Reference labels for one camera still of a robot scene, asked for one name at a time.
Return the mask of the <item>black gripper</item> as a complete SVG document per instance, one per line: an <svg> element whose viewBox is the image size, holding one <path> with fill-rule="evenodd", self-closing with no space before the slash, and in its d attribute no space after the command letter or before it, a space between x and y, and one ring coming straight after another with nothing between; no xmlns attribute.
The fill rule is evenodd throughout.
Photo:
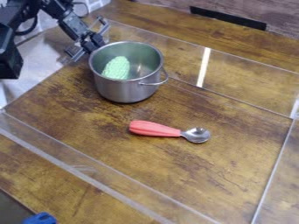
<svg viewBox="0 0 299 224"><path fill-rule="evenodd" d="M86 25L72 12L58 21L58 26L74 41L73 45L64 49L73 62L76 62L85 53L92 53L97 47L105 44L102 35L109 29L109 24L102 17L97 17L93 24Z"/></svg>

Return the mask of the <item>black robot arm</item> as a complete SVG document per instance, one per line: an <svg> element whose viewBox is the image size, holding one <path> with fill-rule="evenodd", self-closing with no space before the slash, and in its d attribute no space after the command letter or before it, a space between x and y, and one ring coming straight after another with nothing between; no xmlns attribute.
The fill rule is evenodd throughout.
<svg viewBox="0 0 299 224"><path fill-rule="evenodd" d="M73 11L74 4L73 0L6 0L5 6L0 6L0 79L15 80L19 77L24 59L14 44L14 37L34 29L38 11L44 11L57 20L65 34L78 42L76 52L65 49L73 61L105 44L102 34L108 30L108 22L102 17L97 17L102 28L98 32L92 31Z"/></svg>

